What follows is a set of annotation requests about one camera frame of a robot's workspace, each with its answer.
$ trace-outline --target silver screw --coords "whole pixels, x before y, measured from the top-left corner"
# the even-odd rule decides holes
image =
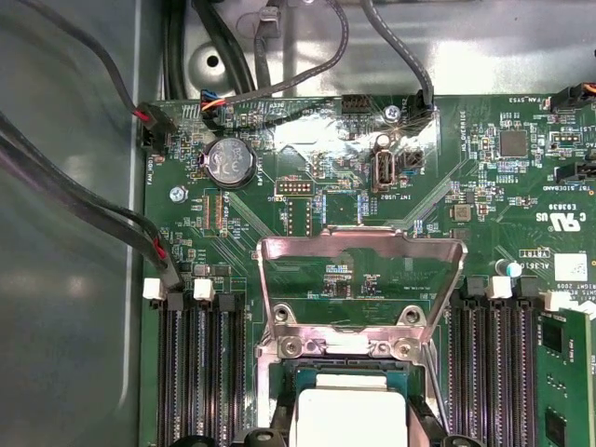
[[[169,199],[174,203],[183,203],[188,191],[183,186],[174,186],[169,190]]]
[[[383,117],[387,123],[397,123],[400,120],[401,110],[397,105],[388,105],[383,110]]]

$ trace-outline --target orange wire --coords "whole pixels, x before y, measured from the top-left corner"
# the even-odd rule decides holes
[[[207,109],[210,109],[211,107],[214,107],[216,105],[222,105],[222,104],[225,104],[225,100],[224,99],[219,99],[219,100],[211,101],[209,104],[207,104],[205,107],[203,107],[201,109],[201,111],[205,111]]]

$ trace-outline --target gray cable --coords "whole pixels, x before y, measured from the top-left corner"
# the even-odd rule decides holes
[[[428,72],[422,62],[420,62],[416,55],[413,54],[413,52],[401,39],[391,32],[385,21],[381,18],[379,11],[377,11],[376,7],[374,7],[373,0],[360,0],[360,5],[362,6],[362,9],[364,9],[364,14],[366,14],[366,18],[369,20],[369,23],[372,25],[374,30],[379,33],[381,37],[383,37],[385,41],[398,52],[401,58],[412,69],[413,73],[418,78],[418,81],[420,81],[425,105],[432,104],[434,88],[432,87],[430,76],[428,75]]]
[[[435,398],[437,398],[440,421],[443,425],[445,433],[449,435],[449,422],[447,421],[447,410],[445,410],[445,402],[443,401],[443,397],[440,394],[439,378],[437,377],[437,370],[435,369],[435,364],[433,363],[432,356],[430,355],[430,348],[428,347],[428,343],[422,344],[422,353],[427,361],[427,372],[430,376],[430,383],[432,384],[432,389],[435,392]]]
[[[269,0],[266,7],[281,7],[281,3],[282,0]],[[258,88],[271,87],[271,74],[267,63],[267,37],[271,36],[271,30],[276,30],[274,23],[259,20],[254,35],[254,73]]]
[[[292,79],[288,79],[287,81],[279,82],[274,86],[267,87],[267,88],[259,88],[256,91],[252,91],[249,93],[244,93],[241,95],[231,96],[225,99],[227,104],[237,104],[239,102],[255,100],[257,98],[262,98],[263,96],[273,95],[274,93],[278,93],[279,91],[287,90],[288,88],[292,88],[297,86],[301,82],[305,82],[306,79],[310,79],[313,76],[320,75],[321,73],[329,70],[332,68],[337,62],[342,59],[344,56],[345,49],[347,48],[347,40],[350,34],[349,26],[347,24],[347,17],[345,16],[345,12],[342,7],[337,3],[337,0],[325,0],[327,4],[333,9],[337,17],[339,18],[342,24],[342,37],[340,40],[339,48],[333,55],[331,59],[326,62],[323,62],[321,65],[316,67],[310,68],[300,74],[297,74]]]

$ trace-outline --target chip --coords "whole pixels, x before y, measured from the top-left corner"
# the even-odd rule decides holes
[[[527,156],[528,136],[525,130],[503,130],[499,134],[501,156]]]
[[[456,222],[469,222],[472,220],[472,207],[469,205],[454,205],[452,217]]]
[[[449,233],[452,239],[468,240],[472,236],[469,228],[454,228]]]
[[[542,346],[562,353],[562,327],[556,321],[544,320],[542,324]]]
[[[547,409],[544,422],[547,429],[547,438],[558,447],[565,447],[567,445],[567,423],[551,409]]]

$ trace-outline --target cable connector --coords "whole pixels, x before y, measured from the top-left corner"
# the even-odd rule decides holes
[[[174,122],[159,107],[147,102],[139,104],[135,115],[142,123],[141,148],[164,156],[168,134],[178,130]]]

